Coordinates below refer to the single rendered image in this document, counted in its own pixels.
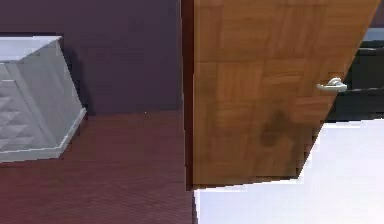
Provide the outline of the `brown wooden room door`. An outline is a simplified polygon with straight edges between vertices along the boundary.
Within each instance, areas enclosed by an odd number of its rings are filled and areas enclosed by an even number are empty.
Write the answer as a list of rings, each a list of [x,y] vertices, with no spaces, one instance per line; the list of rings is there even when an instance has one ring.
[[[194,0],[194,189],[299,177],[382,0]]]

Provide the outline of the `black cabinet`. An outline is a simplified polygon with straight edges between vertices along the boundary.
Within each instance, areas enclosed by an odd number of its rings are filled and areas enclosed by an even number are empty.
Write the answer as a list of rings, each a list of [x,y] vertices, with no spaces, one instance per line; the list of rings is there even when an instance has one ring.
[[[344,83],[327,123],[384,119],[384,40],[362,42]]]

